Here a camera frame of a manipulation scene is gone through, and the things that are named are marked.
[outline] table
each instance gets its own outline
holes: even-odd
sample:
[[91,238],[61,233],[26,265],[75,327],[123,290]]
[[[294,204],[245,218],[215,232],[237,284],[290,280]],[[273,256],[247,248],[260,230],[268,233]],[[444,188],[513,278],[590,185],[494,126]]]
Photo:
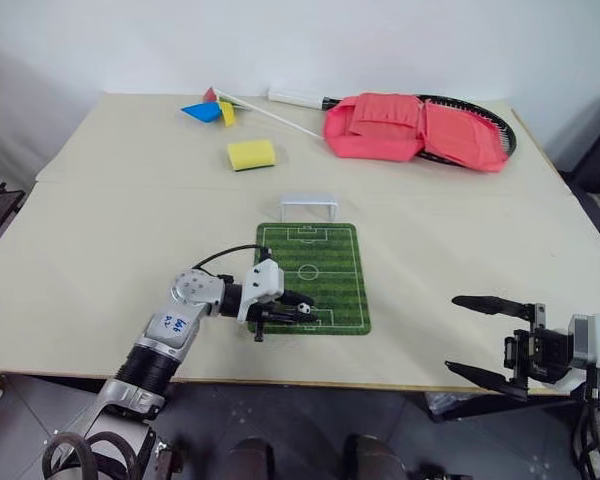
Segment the table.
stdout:
[[[259,223],[276,221],[279,194],[305,186],[336,194],[339,219],[357,226],[371,333],[255,344],[234,320],[208,319],[178,379],[472,390],[444,360],[504,372],[503,338],[523,324],[458,308],[453,296],[544,302],[549,328],[600,312],[600,236],[504,105],[494,110],[519,149],[501,174],[485,175],[338,159],[255,113],[235,130],[167,114],[188,103],[195,99],[107,95],[40,173],[0,241],[0,370],[114,374],[175,274],[253,241]],[[122,121],[130,108],[131,125]],[[280,110],[317,130],[319,112]],[[280,164],[232,172],[222,151],[240,137],[272,138]],[[293,217],[323,220],[301,209]],[[213,269],[239,277],[251,260],[224,257]]]

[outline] small soccer ball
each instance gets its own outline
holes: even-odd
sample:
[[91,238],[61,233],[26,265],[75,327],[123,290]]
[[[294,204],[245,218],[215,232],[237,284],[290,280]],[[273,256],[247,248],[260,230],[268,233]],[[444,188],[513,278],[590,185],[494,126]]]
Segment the small soccer ball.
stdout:
[[297,308],[300,313],[304,313],[305,315],[309,315],[311,313],[311,307],[306,303],[298,304]]

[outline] green soccer field mat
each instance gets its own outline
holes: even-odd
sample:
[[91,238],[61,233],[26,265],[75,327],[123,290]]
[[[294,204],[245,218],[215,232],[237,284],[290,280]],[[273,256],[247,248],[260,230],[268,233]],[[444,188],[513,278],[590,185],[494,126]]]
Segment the green soccer field mat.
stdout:
[[286,289],[313,298],[312,313],[318,317],[312,324],[267,325],[265,333],[369,333],[369,308],[353,225],[263,223],[258,226],[257,243],[272,249],[273,259],[284,270]]

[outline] person's leg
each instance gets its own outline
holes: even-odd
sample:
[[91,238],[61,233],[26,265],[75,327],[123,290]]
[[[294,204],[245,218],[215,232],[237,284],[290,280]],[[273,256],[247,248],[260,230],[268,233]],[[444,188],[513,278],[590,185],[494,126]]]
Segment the person's leg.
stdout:
[[273,480],[273,450],[259,438],[247,438],[231,449],[220,480]]
[[405,480],[406,470],[385,443],[365,435],[351,435],[344,448],[346,480]]

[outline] white stick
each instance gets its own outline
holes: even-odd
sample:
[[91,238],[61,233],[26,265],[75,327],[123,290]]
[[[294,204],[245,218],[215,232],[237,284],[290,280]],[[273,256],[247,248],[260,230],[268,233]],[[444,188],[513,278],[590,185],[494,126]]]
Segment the white stick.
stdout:
[[256,107],[253,103],[249,103],[249,102],[245,102],[244,100],[234,97],[233,95],[229,95],[228,93],[223,92],[222,90],[218,90],[217,88],[213,88],[213,90],[216,92],[216,96],[218,97],[224,97],[227,98],[229,100],[231,100],[234,103],[237,103],[238,105],[243,105],[245,107],[250,108],[251,110],[255,110],[256,112],[259,112],[263,115],[266,115],[267,117],[271,117],[274,120],[277,120],[279,122],[282,122],[286,125],[289,125],[290,127],[293,127],[295,129],[298,129],[304,133],[307,133],[313,137],[319,138],[322,140],[322,136],[318,135],[315,132],[312,132],[311,130],[307,130],[304,127],[301,127],[300,125],[298,125],[297,123],[293,123],[291,120],[287,120],[286,118],[282,118],[278,115],[276,115],[275,113],[271,113],[267,110],[265,110],[264,108],[260,108],[260,107]]

